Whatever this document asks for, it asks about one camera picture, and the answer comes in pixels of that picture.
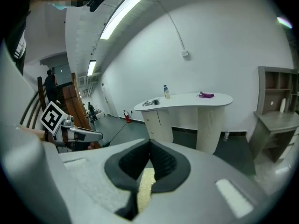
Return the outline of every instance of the doorway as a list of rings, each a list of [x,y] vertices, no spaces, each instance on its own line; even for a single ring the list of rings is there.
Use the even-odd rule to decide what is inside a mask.
[[[72,82],[71,69],[68,64],[56,66],[55,74],[59,85]]]
[[[116,111],[116,108],[115,108],[115,105],[113,103],[111,94],[110,94],[109,87],[107,85],[107,80],[106,80],[105,77],[103,79],[103,83],[101,84],[101,86],[102,86],[102,93],[103,93],[103,96],[104,96],[104,100],[107,103],[107,107],[110,111],[109,114],[111,114],[113,117],[119,118],[118,114],[117,114],[117,111]]]

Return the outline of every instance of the white wall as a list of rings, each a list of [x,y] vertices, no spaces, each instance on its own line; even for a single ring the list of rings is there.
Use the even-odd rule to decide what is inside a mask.
[[[46,65],[41,65],[40,62],[31,62],[24,65],[23,76],[32,89],[37,91],[37,78],[42,77],[44,83],[46,77],[48,76],[48,70],[49,68]]]
[[[94,104],[98,107],[98,109],[102,110],[105,114],[111,114],[103,95],[101,83],[98,83],[97,86],[93,89],[92,98]]]
[[[147,12],[121,37],[110,54],[114,59],[108,57],[103,66],[109,65],[104,75],[119,116],[163,96],[166,84],[170,94],[232,96],[223,130],[247,131],[257,107],[258,66],[293,68],[286,36],[271,7],[265,0],[166,0],[164,6],[190,59],[182,58],[176,32],[161,8]],[[197,129],[195,109],[171,113],[173,126]],[[132,118],[143,120],[140,112]]]
[[[42,3],[28,15],[25,29],[25,64],[66,51],[65,10]]]

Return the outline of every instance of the white counter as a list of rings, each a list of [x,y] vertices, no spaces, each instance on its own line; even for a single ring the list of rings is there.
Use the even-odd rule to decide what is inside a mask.
[[[173,107],[198,108],[198,133],[196,149],[214,153],[219,141],[224,122],[224,107],[233,102],[229,95],[213,93],[213,98],[200,98],[198,93],[186,93],[171,95],[170,99],[157,97],[158,105],[143,106],[145,102],[136,105],[134,109],[141,111],[145,125],[151,139],[158,141],[173,142],[171,119],[168,109]]]

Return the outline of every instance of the gray floor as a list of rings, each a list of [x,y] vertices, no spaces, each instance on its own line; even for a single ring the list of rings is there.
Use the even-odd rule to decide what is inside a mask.
[[[95,121],[95,129],[104,134],[104,141],[110,141],[112,145],[129,142],[136,139],[149,138],[146,126],[131,122],[126,124],[125,120],[106,116],[103,119]],[[173,131],[174,143],[185,147],[196,147],[196,134]],[[217,149],[214,155],[223,159],[245,175],[255,175],[255,166],[249,150],[248,143],[244,136],[230,136],[227,142],[220,137]]]
[[[296,170],[299,153],[299,139],[296,140],[290,152],[282,161],[273,163],[267,152],[268,150],[264,150],[254,160],[256,175],[253,179],[268,195],[271,195],[288,184],[290,177]]]

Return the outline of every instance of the white ceiling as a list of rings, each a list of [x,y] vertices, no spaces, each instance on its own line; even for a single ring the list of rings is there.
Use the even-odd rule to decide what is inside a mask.
[[[43,3],[28,15],[26,20],[25,64],[65,52],[65,10]]]
[[[69,61],[67,59],[66,52],[64,52],[62,54],[58,54],[58,55],[51,56],[51,57],[45,58],[43,60],[40,60],[40,63],[42,65],[48,66],[51,69],[51,68],[57,67],[57,66],[68,65]]]
[[[70,7],[66,13],[65,40],[67,56],[72,72],[77,77],[87,75],[89,61],[97,60],[94,73],[100,66],[117,38],[138,19],[154,2],[161,0],[142,0],[120,22],[109,40],[101,40],[100,34],[113,11],[122,0],[106,0],[98,9],[91,13],[88,7]]]

